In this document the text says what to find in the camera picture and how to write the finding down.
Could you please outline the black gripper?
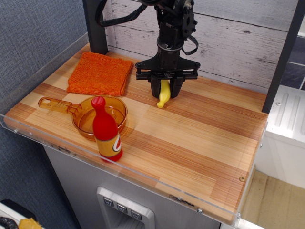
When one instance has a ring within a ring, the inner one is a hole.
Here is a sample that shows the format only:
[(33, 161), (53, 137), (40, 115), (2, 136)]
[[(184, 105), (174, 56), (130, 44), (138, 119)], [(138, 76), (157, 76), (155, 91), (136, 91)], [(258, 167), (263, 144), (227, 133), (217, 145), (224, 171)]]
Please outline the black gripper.
[(180, 57), (180, 50), (158, 48), (157, 54), (135, 64), (136, 79), (151, 80), (151, 91), (159, 98), (161, 79), (170, 79), (171, 98), (176, 98), (183, 85), (183, 79), (197, 79), (200, 64)]

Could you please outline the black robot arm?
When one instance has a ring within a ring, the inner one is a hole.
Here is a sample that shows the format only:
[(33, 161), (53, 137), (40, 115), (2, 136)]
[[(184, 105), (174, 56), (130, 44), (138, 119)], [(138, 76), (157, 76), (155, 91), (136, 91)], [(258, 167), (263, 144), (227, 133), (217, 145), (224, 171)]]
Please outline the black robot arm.
[(157, 54), (145, 61), (136, 63), (136, 78), (151, 84), (152, 95), (159, 98), (161, 81), (170, 81), (170, 96), (178, 96), (185, 80), (197, 79), (200, 64), (180, 57), (184, 42), (198, 41), (192, 36), (196, 31), (192, 0), (142, 0), (145, 6), (154, 6), (157, 14), (159, 35)]

